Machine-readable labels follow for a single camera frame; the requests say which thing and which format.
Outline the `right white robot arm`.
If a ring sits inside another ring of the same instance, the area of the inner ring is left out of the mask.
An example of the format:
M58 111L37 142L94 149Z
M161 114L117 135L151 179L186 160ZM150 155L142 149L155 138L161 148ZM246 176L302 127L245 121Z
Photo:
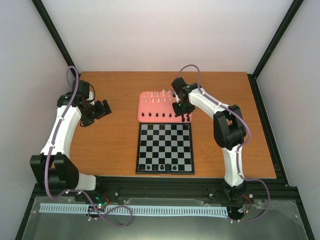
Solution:
M234 202L245 191L242 149L247 130L240 108L218 101L197 83L187 84L181 77L171 86L176 98L172 103L176 117L191 114L197 107L212 118L213 137L224 158L224 197Z

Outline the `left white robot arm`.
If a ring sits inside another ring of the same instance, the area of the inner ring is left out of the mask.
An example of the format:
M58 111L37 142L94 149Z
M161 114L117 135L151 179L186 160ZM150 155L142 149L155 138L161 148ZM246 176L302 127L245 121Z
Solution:
M112 112L107 100L94 100L93 93L64 94L57 100L56 119L49 139L40 154L32 155L30 166L40 188L49 190L86 191L92 201L103 198L104 188L97 184L97 177L80 173L72 163L70 148L79 125L88 127Z

